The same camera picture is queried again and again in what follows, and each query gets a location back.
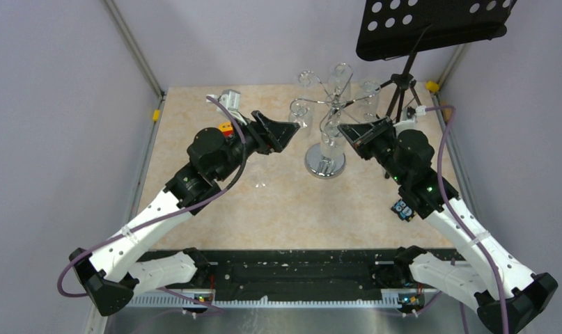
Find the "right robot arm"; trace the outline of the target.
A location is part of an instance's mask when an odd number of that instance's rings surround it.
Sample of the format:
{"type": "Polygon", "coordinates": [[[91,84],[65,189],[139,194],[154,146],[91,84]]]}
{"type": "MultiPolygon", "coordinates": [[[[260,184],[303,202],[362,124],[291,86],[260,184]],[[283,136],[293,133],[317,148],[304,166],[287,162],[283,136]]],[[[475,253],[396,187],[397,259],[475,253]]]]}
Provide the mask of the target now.
{"type": "Polygon", "coordinates": [[[557,281],[523,265],[479,223],[432,168],[435,151],[423,132],[396,129],[388,118],[342,124],[339,131],[362,159],[385,169],[404,203],[465,259],[464,266],[454,265],[411,246],[396,257],[393,276],[399,285],[440,290],[473,310],[492,333],[519,333],[547,307],[557,281]]]}

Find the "removed wine glass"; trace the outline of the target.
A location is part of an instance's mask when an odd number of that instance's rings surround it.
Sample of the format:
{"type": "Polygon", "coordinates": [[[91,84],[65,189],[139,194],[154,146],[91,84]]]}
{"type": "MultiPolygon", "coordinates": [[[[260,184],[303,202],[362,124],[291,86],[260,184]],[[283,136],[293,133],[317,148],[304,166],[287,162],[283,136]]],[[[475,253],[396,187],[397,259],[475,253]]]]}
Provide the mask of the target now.
{"type": "Polygon", "coordinates": [[[320,125],[320,154],[323,161],[345,161],[345,137],[339,132],[340,120],[324,120],[320,125]]]}
{"type": "Polygon", "coordinates": [[[267,179],[267,158],[264,155],[254,154],[248,159],[247,172],[249,174],[250,185],[254,188],[261,189],[266,187],[267,179]]]}

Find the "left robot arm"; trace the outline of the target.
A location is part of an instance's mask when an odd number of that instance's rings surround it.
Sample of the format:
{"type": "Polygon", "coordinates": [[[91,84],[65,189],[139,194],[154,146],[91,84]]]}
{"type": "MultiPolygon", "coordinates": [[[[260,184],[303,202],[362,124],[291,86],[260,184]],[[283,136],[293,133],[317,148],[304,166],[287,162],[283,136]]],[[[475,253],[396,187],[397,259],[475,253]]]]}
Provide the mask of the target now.
{"type": "Polygon", "coordinates": [[[250,155],[282,152],[300,128],[296,122],[270,120],[260,111],[251,114],[253,119],[241,121],[230,136],[216,127],[199,131],[187,148],[189,162],[145,209],[97,249],[78,248],[70,255],[85,295],[102,316],[168,285],[206,284],[210,264],[195,248],[156,260],[140,259],[167,232],[221,197],[226,190],[219,182],[240,175],[250,155]]]}

